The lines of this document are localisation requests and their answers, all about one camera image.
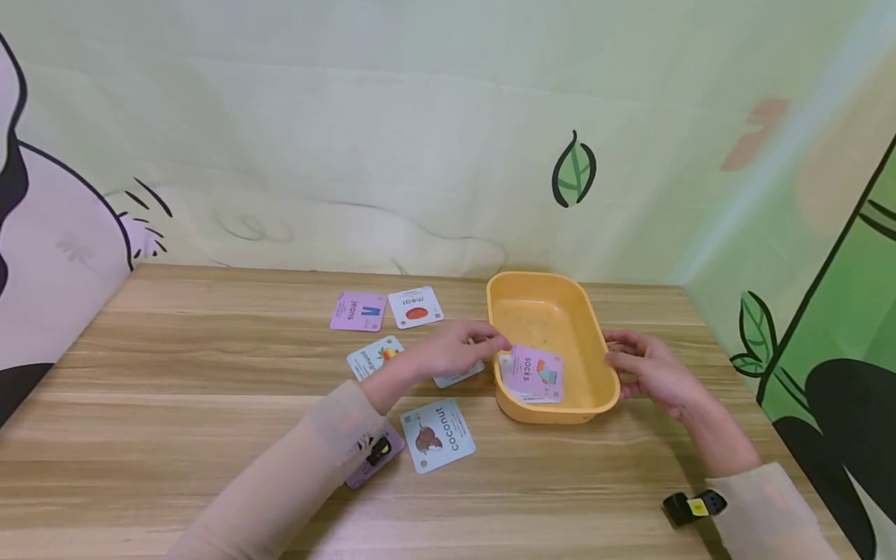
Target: plastic bowl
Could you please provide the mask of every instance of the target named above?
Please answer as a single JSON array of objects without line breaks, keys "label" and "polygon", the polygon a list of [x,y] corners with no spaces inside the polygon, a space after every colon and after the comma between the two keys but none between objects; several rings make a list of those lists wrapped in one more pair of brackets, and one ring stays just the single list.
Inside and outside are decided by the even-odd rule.
[{"label": "plastic bowl", "polygon": [[551,404],[514,399],[494,361],[495,396],[508,417],[527,424],[583,424],[613,408],[619,378],[604,362],[607,343],[585,290],[544,272],[501,272],[488,281],[488,321],[513,344],[560,354],[564,398]]}]

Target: painted wall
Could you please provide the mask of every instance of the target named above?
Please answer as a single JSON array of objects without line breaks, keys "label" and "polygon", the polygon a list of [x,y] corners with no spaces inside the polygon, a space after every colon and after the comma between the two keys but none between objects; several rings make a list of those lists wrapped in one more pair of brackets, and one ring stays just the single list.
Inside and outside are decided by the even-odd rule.
[{"label": "painted wall", "polygon": [[869,560],[896,558],[894,136],[891,52],[685,284]]},{"label": "painted wall", "polygon": [[[165,236],[138,260],[677,282],[873,3],[2,0],[0,24],[19,136]],[[595,166],[554,177],[573,131]]]}]

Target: yellow watch face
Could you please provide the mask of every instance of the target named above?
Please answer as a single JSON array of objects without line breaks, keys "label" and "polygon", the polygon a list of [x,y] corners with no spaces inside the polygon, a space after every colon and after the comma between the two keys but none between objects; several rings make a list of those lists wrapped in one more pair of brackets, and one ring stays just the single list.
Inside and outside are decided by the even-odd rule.
[{"label": "yellow watch face", "polygon": [[691,513],[697,517],[708,517],[710,515],[709,510],[706,509],[706,504],[700,498],[692,498],[687,501],[687,504],[691,507]]}]

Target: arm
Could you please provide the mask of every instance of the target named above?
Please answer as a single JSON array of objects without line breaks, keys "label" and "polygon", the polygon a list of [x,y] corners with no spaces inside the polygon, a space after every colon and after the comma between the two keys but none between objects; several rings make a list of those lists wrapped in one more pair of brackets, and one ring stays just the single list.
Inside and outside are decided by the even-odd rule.
[{"label": "arm", "polygon": [[383,417],[414,384],[470,369],[509,343],[491,325],[450,323],[364,380],[330,393],[211,503],[172,560],[275,560],[370,453]]},{"label": "arm", "polygon": [[728,502],[713,519],[732,560],[836,560],[818,521],[777,463],[762,458],[725,407],[659,340],[606,333],[607,362],[634,375],[623,398],[644,394],[679,420],[694,441],[708,486]]}]

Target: wooden table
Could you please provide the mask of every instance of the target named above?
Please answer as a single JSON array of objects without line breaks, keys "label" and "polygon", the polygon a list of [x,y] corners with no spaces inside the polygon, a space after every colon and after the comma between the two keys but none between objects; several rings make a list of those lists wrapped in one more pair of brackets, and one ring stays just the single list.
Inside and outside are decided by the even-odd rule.
[{"label": "wooden table", "polygon": [[[193,518],[323,395],[346,356],[433,325],[331,331],[340,290],[435,288],[449,317],[486,317],[479,280],[141,267],[0,431],[0,558],[159,558]],[[605,327],[666,340],[781,461],[825,533],[855,557],[679,288],[586,286]],[[391,414],[457,399],[477,452],[428,475],[403,453],[343,487],[286,558],[727,557],[711,523],[673,530],[659,509],[702,487],[685,433],[649,401],[582,426],[526,426],[490,375],[425,383]]]}]

